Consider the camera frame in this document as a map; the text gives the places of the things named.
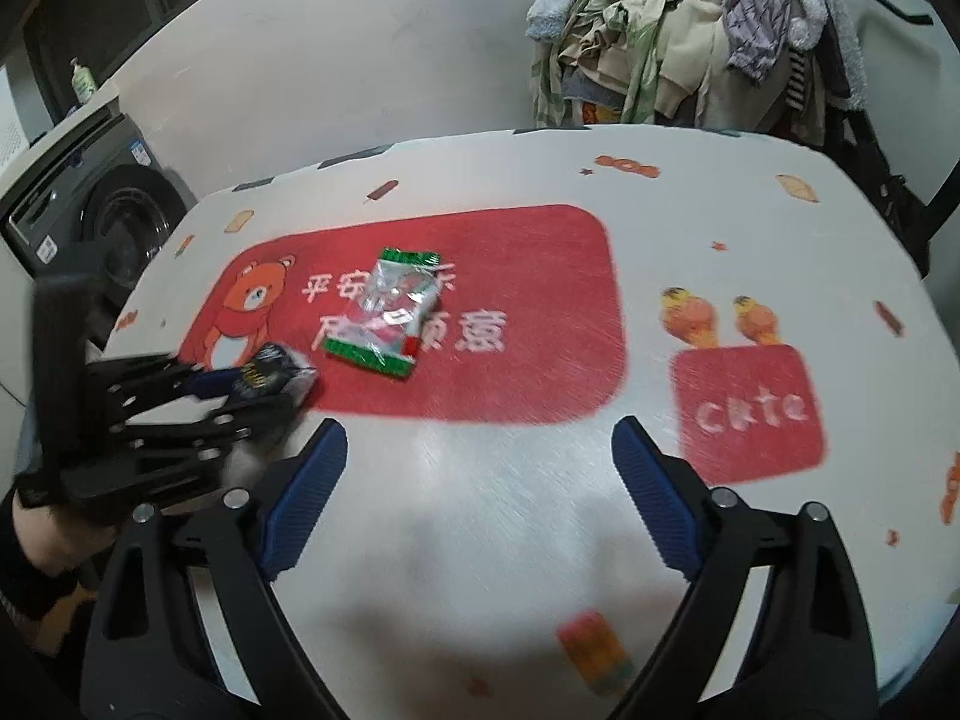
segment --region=snack package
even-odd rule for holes
[[[233,383],[227,404],[286,392],[299,408],[317,381],[317,370],[308,357],[272,341],[264,343],[241,371],[240,378]]]
[[[404,378],[416,365],[424,319],[440,296],[432,251],[386,248],[363,293],[347,306],[323,348],[355,365]]]

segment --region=wrist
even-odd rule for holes
[[[13,530],[26,559],[48,577],[80,565],[112,543],[113,528],[96,528],[62,507],[24,509],[13,498]]]
[[[49,507],[24,509],[20,495],[16,493],[13,496],[13,531],[24,557],[38,571],[55,577],[73,567],[68,565],[63,539]]]

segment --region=table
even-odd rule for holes
[[[310,350],[383,245],[449,266],[406,383]],[[597,611],[635,671],[685,589],[613,468],[624,415],[752,506],[832,509],[882,680],[956,603],[957,360],[914,266],[819,153],[659,127],[493,132],[218,191],[107,352],[200,359],[254,282],[280,298],[244,332],[320,363],[290,451],[323,415],[349,435],[275,593],[351,717],[606,716],[616,695],[558,631]],[[736,673],[762,581],[707,693]]]

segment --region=candy wrapper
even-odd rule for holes
[[[386,248],[363,293],[347,306],[323,342],[330,354],[403,378],[416,365],[424,319],[440,296],[432,251]]]

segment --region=white wall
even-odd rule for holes
[[[930,13],[912,26],[870,0],[847,0],[870,84],[870,115],[894,173],[928,202],[960,160],[960,52],[923,0],[891,0]],[[954,346],[960,347],[960,212],[933,239],[925,280]]]
[[[198,197],[360,148],[528,127],[533,0],[200,0],[114,76]]]

